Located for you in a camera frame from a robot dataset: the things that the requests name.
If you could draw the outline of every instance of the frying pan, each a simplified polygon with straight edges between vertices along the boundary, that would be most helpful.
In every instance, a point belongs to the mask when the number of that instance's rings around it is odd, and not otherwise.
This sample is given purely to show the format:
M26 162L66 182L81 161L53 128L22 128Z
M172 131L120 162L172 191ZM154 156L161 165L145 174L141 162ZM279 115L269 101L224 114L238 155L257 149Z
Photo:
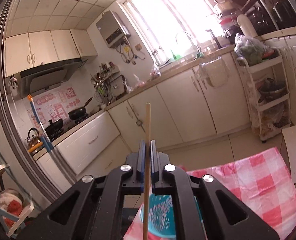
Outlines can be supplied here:
M79 107L79 108L77 108L77 109L75 109L73 111L70 111L68 113L69 118L71 120L77 120L78 118L84 116L86 114L86 106L90 103L91 100L92 100L92 98L89 98L84 106Z

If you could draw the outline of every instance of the wall socket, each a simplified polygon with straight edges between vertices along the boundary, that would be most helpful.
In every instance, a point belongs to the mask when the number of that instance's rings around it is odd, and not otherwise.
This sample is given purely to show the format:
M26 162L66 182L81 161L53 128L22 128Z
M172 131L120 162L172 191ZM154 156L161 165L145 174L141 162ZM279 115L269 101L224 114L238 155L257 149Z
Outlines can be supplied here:
M136 46L135 46L136 50L137 51L141 51L143 49L143 47L141 46L140 43L138 43Z

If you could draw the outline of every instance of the pink checkered tablecloth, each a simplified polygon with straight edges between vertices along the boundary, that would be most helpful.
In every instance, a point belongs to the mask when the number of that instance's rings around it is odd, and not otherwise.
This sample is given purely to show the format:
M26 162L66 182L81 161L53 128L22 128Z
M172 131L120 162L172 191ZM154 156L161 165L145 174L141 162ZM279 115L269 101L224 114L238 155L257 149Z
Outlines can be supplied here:
M296 190L278 149L207 169L189 171L201 178L211 174L270 225L284 240L296 225ZM143 238L139 212L124 240ZM149 240L162 240L149 233Z

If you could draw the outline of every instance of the range hood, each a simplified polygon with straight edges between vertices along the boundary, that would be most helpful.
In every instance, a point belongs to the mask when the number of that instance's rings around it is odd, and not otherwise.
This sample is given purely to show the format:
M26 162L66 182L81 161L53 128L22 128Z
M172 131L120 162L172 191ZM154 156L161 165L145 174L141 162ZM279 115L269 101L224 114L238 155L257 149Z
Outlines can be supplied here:
M20 72L19 94L36 96L47 90L59 87L71 78L73 73L83 65L80 58L57 61L37 66Z

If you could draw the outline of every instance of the window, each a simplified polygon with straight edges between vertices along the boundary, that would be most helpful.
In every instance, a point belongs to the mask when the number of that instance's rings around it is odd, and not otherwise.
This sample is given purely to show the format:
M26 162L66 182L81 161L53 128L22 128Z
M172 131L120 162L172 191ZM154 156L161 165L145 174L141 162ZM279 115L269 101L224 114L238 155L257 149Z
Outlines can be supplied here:
M159 65L196 52L193 44L211 39L206 29L223 34L205 0L127 0L124 6Z

